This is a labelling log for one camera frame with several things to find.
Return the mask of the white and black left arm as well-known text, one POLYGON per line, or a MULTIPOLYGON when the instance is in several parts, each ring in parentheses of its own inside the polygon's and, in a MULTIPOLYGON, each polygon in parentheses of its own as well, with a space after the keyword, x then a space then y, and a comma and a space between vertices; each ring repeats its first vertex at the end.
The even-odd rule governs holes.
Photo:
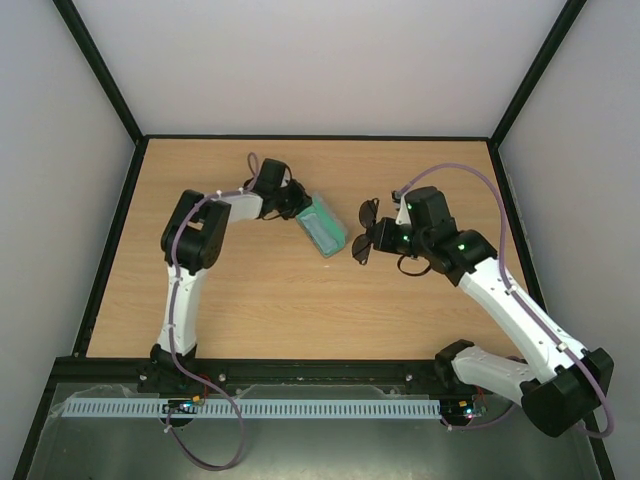
POLYGON ((141 393, 187 395, 205 386, 195 374, 196 324, 202 290, 221 254, 228 225, 268 215, 288 220, 311 205, 311 197, 286 163, 258 162, 250 154, 248 164, 252 177, 234 190, 184 191, 164 229, 167 302, 161 332, 140 370, 141 393))

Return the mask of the grey felt glasses case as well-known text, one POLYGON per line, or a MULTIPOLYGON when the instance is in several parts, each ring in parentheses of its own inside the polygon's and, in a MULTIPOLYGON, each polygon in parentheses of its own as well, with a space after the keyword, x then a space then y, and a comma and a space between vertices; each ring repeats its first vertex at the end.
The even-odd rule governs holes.
POLYGON ((311 196, 311 204, 295 220, 324 258, 334 256, 346 246, 347 228, 318 193, 311 196))

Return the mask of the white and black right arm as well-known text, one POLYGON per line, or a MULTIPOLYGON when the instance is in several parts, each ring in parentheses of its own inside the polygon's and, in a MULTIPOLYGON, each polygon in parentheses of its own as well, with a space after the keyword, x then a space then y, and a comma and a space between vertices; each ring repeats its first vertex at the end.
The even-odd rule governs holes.
POLYGON ((478 386, 521 407, 541 432, 558 437, 602 406, 614 361, 590 350, 557 325, 506 270, 503 259, 475 230, 461 230, 444 194, 433 186, 411 190, 396 202, 395 218, 378 217, 378 202, 365 201, 359 221, 363 248, 352 256, 365 264, 371 250, 400 259, 423 258, 429 270, 476 301, 511 339, 522 359, 490 354, 459 340, 436 356, 436 379, 445 390, 478 386))

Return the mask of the light blue cleaning cloth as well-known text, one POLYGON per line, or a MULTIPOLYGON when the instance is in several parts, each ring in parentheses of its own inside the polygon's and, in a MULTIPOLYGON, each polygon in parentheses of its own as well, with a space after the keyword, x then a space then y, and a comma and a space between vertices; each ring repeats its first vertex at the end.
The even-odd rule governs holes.
POLYGON ((311 213, 302 217, 301 223, 324 255, 331 255, 338 247, 338 242, 317 214, 311 213))

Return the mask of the black round sunglasses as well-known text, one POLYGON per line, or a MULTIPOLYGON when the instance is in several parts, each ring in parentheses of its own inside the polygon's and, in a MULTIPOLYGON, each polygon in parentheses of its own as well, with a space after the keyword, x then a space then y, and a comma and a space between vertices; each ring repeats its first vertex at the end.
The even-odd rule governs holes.
POLYGON ((377 222, 378 208, 378 198, 365 200, 359 208, 358 218, 363 232, 353 240, 351 254, 352 258, 362 266, 367 264, 370 255, 373 243, 372 232, 377 222))

